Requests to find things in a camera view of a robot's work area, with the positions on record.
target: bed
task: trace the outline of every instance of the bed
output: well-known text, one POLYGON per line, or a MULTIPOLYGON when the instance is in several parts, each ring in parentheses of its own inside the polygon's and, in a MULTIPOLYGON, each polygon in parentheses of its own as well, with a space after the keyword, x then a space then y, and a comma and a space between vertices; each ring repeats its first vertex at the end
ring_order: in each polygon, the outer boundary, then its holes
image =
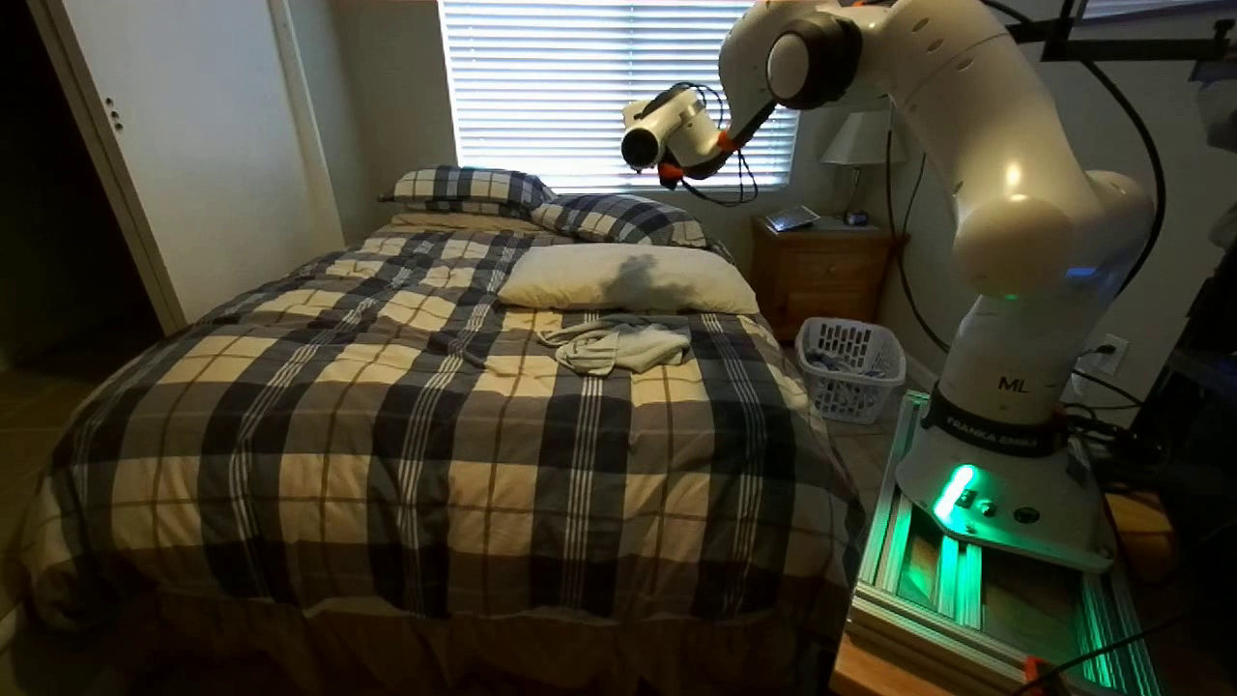
POLYGON ((75 405, 30 615, 122 629, 126 671, 261 655, 305 691, 819 691, 865 512, 738 269, 667 203, 534 173, 392 200, 75 405), (628 330, 682 343, 569 359, 628 330))

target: green light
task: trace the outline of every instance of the green light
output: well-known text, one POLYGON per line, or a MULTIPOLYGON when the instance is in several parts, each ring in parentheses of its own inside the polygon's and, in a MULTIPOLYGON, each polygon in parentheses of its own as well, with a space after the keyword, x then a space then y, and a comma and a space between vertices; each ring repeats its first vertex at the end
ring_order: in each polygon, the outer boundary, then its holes
POLYGON ((952 472, 952 483, 943 487, 943 495, 939 495, 934 506, 932 506, 932 513, 934 513, 939 521, 952 521, 952 512, 959 506, 959 497, 967 495, 967 487, 970 487, 975 477, 976 477, 975 465, 959 465, 959 469, 952 472))

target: folded cloth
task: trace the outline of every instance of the folded cloth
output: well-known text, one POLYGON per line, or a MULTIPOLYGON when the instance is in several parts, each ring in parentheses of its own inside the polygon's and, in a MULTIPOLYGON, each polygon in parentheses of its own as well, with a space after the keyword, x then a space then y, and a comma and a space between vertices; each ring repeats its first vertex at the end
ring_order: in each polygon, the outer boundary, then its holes
POLYGON ((583 319, 542 334, 537 340, 556 343, 551 359, 570 372, 610 375, 614 367, 650 372, 667 359, 687 359, 693 334, 650 319, 583 319))

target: pillow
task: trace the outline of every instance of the pillow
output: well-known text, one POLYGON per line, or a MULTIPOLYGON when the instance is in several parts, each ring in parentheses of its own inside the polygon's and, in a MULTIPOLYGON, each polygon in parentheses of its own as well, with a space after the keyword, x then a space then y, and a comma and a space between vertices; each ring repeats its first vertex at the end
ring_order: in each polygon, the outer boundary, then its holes
POLYGON ((534 210, 547 200, 547 184, 525 170, 430 165, 401 173, 389 197, 404 200, 404 210, 431 214, 534 215, 534 210))
POLYGON ((570 241, 706 247, 682 210, 628 194, 560 194, 534 210, 534 220, 570 241))
POLYGON ((716 252, 650 245, 530 247, 497 289, 519 309, 628 309, 628 312, 757 312, 757 296, 716 252))

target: box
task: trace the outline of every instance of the box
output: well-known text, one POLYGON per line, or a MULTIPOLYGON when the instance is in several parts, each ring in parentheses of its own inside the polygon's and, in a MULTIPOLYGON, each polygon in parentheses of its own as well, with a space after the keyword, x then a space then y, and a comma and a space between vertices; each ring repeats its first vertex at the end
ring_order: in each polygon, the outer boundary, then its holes
POLYGON ((814 411, 829 420, 869 426, 905 381, 901 340, 883 323, 807 316, 796 335, 814 411))

